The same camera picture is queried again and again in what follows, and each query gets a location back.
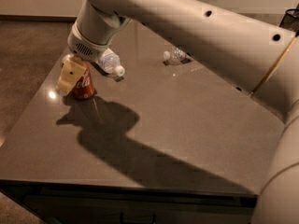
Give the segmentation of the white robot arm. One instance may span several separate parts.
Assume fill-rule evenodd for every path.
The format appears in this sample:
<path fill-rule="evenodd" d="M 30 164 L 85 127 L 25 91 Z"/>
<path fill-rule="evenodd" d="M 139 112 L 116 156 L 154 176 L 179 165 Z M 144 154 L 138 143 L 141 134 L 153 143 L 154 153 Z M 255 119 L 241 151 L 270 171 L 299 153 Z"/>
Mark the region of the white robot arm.
<path fill-rule="evenodd" d="M 196 0 L 86 0 L 58 87 L 69 92 L 129 20 L 151 29 L 273 112 L 285 125 L 252 224 L 299 224 L 299 38 Z"/>

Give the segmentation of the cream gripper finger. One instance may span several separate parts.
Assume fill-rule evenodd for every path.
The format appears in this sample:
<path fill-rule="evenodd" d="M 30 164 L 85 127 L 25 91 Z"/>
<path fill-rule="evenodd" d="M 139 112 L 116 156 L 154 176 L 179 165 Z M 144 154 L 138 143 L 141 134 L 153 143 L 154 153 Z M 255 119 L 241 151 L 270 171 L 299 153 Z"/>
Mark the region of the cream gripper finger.
<path fill-rule="evenodd" d="M 81 59 L 66 56 L 63 60 L 62 71 L 57 82 L 57 88 L 69 93 L 86 71 L 86 66 Z"/>

